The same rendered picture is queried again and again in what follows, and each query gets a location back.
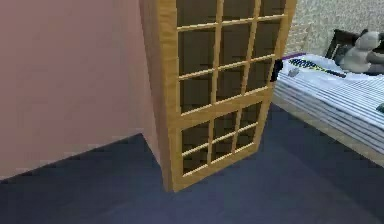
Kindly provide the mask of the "grey teddy bear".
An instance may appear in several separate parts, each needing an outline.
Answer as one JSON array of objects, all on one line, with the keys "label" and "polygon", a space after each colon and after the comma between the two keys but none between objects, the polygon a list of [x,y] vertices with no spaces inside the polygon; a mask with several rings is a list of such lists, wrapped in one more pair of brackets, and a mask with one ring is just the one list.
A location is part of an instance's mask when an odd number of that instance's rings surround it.
[{"label": "grey teddy bear", "polygon": [[384,55],[375,52],[382,41],[384,33],[364,29],[354,46],[344,45],[337,50],[335,64],[347,72],[384,75]]}]

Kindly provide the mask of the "wooden lattice room door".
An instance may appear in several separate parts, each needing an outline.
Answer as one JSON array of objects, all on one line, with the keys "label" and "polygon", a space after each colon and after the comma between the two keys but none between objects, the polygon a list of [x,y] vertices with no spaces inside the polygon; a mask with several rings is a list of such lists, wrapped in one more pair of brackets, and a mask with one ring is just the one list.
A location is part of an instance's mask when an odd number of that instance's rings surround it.
[{"label": "wooden lattice room door", "polygon": [[260,145],[298,0],[139,0],[164,187]]}]

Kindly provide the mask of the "black yellow tennis racket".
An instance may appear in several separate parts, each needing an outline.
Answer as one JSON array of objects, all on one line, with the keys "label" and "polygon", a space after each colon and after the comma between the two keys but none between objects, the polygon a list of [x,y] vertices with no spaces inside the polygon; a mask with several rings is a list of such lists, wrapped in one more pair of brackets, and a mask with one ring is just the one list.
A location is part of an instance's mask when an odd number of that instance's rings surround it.
[{"label": "black yellow tennis racket", "polygon": [[314,63],[312,61],[305,60],[305,59],[293,58],[293,59],[289,60],[289,63],[294,65],[294,66],[297,66],[297,67],[322,71],[322,72],[332,74],[332,75],[335,75],[335,76],[338,76],[341,78],[346,77],[346,75],[344,73],[335,72],[333,70],[322,68],[319,65],[317,65],[316,63]]}]

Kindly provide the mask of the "white striped bed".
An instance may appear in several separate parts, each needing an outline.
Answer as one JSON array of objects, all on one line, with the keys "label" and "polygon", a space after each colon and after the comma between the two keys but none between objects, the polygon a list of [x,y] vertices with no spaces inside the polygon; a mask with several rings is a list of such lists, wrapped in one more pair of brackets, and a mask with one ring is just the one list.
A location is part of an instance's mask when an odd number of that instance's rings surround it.
[{"label": "white striped bed", "polygon": [[289,63],[299,58],[342,73],[334,61],[303,54],[284,60],[273,103],[375,164],[384,167],[384,75],[341,78]]}]

